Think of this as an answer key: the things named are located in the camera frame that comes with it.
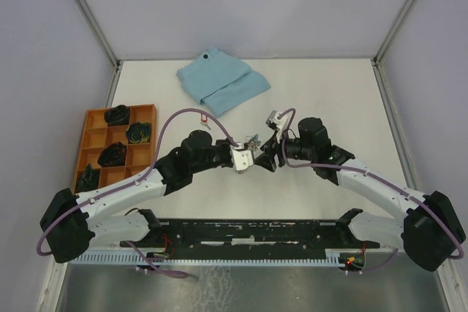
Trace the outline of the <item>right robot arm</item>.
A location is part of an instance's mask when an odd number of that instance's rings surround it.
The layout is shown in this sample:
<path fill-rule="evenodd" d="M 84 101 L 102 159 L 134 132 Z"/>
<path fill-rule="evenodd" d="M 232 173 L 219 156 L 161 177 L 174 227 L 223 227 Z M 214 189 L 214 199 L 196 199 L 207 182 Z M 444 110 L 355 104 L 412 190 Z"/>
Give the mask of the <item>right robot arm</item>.
<path fill-rule="evenodd" d="M 277 168 L 311 168 L 324 180 L 361 195 L 386 217 L 361 209 L 349 210 L 337 226 L 336 240 L 345 247 L 374 242 L 403 251 L 416 265 L 434 272 L 448 259 L 464 258 L 466 234 L 449 198 L 439 192 L 397 186 L 372 172 L 355 156 L 334 145 L 319 118 L 298 123 L 297 137 L 289 136 L 292 118 L 272 112 L 266 124 L 273 136 L 261 147 L 255 163 L 275 172 Z"/>

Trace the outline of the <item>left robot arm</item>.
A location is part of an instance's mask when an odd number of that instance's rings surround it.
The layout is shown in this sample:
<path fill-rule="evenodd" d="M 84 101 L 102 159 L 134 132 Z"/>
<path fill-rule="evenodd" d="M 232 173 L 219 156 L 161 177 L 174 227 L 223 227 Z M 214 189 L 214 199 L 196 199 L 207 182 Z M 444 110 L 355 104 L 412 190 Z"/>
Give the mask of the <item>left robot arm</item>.
<path fill-rule="evenodd" d="M 60 190 L 39 223 L 53 258 L 65 263 L 90 248 L 128 240 L 155 246 L 162 229 L 153 212 L 139 210 L 123 216 L 121 211 L 188 186 L 195 173 L 232 167 L 233 146 L 234 142 L 213 141 L 208 132 L 196 130 L 154 166 L 130 178 L 79 194 L 69 188 Z"/>

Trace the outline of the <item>metal key organizer blue handle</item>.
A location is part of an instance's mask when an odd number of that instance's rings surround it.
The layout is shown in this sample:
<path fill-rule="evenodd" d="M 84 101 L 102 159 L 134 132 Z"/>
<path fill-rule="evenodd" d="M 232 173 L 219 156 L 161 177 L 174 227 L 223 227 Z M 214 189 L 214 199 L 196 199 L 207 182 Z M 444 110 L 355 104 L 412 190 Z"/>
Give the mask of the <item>metal key organizer blue handle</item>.
<path fill-rule="evenodd" d="M 259 151 L 261 146 L 261 141 L 259 140 L 259 134 L 253 134 L 246 136 L 244 140 L 244 147 L 247 150 L 250 150 L 252 153 Z"/>

